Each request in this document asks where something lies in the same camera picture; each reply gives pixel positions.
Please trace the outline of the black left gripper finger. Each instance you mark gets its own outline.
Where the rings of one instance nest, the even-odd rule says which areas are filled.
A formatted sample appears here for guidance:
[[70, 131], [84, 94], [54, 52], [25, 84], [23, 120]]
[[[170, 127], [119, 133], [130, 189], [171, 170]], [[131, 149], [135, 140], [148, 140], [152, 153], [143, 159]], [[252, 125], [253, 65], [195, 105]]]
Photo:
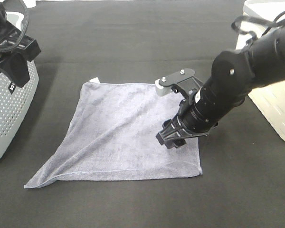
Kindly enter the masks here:
[[30, 80], [27, 61], [20, 53], [0, 54], [0, 73], [17, 87], [23, 87]]

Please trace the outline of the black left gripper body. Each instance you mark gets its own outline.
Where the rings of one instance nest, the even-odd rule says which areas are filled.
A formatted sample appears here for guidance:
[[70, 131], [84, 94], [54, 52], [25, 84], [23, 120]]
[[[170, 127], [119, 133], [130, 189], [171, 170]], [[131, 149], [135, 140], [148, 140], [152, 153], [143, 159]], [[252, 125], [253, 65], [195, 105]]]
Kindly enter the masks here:
[[0, 54], [20, 53], [27, 62], [33, 61], [41, 49], [36, 39], [11, 23], [0, 24]]

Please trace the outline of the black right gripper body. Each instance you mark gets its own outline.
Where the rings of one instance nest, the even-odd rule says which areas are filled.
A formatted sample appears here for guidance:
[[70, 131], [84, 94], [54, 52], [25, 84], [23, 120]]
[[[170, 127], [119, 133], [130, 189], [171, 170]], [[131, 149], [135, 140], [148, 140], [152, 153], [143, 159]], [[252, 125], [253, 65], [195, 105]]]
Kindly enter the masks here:
[[201, 136], [208, 135], [208, 132], [205, 133], [195, 133], [186, 129], [182, 122], [178, 120], [178, 117], [169, 119], [162, 124], [161, 135], [165, 140], [177, 140], [177, 139], [188, 139], [196, 138]]

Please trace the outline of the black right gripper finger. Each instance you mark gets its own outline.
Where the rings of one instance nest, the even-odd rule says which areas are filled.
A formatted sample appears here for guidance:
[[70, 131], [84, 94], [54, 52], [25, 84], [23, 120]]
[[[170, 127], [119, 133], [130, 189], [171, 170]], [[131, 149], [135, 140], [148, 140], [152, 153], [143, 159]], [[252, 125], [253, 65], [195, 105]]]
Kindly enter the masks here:
[[173, 140], [165, 140], [160, 133], [156, 134], [156, 139], [160, 145], [164, 145], [167, 149], [177, 148], [177, 145]]
[[175, 141], [175, 146], [176, 146], [176, 147], [182, 147], [182, 146], [184, 146], [185, 144], [186, 144], [185, 139], [177, 139], [177, 140]]

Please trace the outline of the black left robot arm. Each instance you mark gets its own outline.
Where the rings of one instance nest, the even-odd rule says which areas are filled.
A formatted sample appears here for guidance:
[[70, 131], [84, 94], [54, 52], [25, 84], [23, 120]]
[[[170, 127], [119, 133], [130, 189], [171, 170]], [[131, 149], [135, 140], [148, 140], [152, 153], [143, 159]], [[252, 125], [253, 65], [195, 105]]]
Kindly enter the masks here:
[[24, 1], [20, 3], [24, 10], [22, 29], [7, 20], [6, 10], [0, 2], [0, 73], [17, 87], [23, 87], [30, 80], [27, 62], [41, 53], [37, 40], [26, 34], [29, 12]]

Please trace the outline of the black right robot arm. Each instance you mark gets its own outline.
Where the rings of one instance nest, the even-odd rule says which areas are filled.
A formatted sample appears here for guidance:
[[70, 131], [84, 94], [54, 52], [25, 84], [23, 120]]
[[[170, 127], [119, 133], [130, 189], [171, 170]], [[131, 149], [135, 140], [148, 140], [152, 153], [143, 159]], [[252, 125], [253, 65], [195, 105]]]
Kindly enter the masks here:
[[183, 69], [156, 81], [156, 92], [183, 96], [176, 115], [162, 125], [158, 142], [180, 148], [188, 138], [206, 136], [252, 89], [285, 80], [285, 19], [274, 30], [249, 41], [240, 50], [225, 50], [213, 61], [210, 78], [201, 82]]

